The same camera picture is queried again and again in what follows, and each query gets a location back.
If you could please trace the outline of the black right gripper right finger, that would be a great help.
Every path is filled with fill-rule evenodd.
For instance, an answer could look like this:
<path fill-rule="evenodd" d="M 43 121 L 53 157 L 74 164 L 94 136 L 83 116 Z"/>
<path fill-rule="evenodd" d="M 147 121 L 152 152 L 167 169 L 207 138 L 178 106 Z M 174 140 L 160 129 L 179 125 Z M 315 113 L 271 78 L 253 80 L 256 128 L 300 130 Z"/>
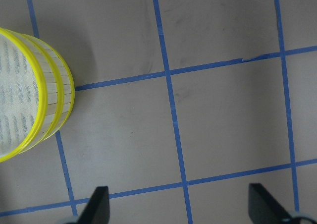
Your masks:
<path fill-rule="evenodd" d="M 253 224 L 291 224 L 292 217 L 260 183 L 248 187 L 248 215 Z"/>

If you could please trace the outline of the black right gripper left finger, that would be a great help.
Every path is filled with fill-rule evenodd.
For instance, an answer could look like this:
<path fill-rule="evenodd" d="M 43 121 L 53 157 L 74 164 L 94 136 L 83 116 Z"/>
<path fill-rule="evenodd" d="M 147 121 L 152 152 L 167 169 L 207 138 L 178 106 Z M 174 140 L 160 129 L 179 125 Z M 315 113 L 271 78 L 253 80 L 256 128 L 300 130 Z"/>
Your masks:
<path fill-rule="evenodd" d="M 78 219 L 79 224 L 107 224 L 110 219 L 109 193 L 107 186 L 95 189 L 90 201 Z"/>

